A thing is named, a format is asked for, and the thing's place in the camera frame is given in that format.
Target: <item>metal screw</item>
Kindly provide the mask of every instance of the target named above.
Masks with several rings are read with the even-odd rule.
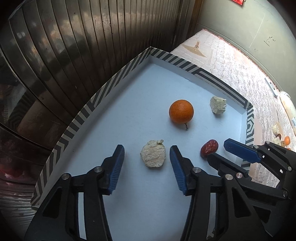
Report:
[[[94,168],[94,171],[95,172],[101,172],[101,171],[103,171],[103,168],[101,168],[101,167],[95,167]]]
[[[192,168],[192,171],[195,173],[200,173],[202,170],[199,167]]]
[[[225,175],[225,178],[226,178],[227,180],[232,180],[232,179],[233,179],[233,176],[230,175],[230,174],[226,174],[226,175]]]
[[[240,172],[238,172],[238,173],[236,174],[236,176],[237,176],[237,178],[242,178],[242,174],[241,174]]]
[[[69,174],[69,173],[64,173],[64,174],[62,175],[62,179],[63,179],[63,180],[67,180],[69,177],[70,177],[70,174]]]

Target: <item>small orange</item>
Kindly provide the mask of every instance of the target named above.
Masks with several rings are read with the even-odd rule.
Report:
[[[187,100],[177,100],[170,106],[169,115],[171,120],[176,124],[185,124],[191,121],[194,114],[193,106]]]
[[[285,137],[285,145],[287,146],[287,145],[289,145],[290,144],[290,137],[289,136],[286,136]]]

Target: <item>label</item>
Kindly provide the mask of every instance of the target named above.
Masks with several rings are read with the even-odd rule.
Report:
[[[296,120],[295,117],[293,119],[291,119],[291,124],[293,128],[296,128]]]

